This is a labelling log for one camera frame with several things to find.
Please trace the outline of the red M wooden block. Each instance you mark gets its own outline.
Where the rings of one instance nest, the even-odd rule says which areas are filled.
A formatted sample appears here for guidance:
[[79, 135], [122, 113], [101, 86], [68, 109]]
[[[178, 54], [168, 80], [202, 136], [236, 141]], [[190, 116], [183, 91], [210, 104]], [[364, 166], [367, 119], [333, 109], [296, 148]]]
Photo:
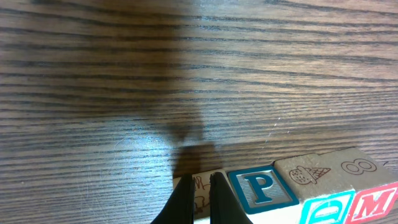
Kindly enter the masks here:
[[355, 189], [346, 223], [360, 224], [385, 217], [397, 199], [397, 176], [356, 147], [322, 154], [343, 180]]

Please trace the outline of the blue P wooden block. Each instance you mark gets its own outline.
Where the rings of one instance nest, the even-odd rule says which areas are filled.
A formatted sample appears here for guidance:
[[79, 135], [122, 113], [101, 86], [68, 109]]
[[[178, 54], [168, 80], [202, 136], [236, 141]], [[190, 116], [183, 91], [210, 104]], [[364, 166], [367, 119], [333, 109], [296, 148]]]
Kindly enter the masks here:
[[298, 223], [302, 206], [274, 166], [228, 173], [242, 209], [252, 223]]

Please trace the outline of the blue D wooden block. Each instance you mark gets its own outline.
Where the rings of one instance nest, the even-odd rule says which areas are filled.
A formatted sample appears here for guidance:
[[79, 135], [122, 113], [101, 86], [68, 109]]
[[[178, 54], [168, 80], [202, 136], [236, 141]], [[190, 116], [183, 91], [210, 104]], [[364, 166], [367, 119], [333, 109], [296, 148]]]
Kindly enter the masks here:
[[274, 167], [299, 200], [299, 224], [344, 223], [355, 190], [318, 154], [289, 157]]

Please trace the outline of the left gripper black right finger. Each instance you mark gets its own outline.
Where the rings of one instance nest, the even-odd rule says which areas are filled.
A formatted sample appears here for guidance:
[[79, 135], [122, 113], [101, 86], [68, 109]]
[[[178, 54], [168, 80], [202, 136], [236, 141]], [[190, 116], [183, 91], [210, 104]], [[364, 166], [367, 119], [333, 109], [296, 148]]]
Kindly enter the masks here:
[[210, 176], [210, 223], [252, 224], [221, 172]]

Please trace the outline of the plain K wooden block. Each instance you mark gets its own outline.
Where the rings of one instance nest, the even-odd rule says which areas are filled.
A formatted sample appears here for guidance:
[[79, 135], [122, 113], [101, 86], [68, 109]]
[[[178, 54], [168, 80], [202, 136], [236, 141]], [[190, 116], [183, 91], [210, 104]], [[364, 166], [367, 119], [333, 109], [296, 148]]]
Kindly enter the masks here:
[[224, 176], [231, 188], [228, 177], [224, 169], [209, 170], [193, 174], [195, 181], [195, 198], [194, 198], [194, 224], [210, 224], [210, 176], [215, 172], [220, 172]]

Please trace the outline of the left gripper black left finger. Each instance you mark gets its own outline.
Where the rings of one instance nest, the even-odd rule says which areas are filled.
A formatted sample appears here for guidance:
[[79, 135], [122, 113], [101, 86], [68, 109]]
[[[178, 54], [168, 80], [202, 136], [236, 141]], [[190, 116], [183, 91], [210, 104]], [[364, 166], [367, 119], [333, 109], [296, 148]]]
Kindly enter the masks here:
[[184, 174], [151, 224], [193, 224], [194, 198], [194, 179], [191, 174]]

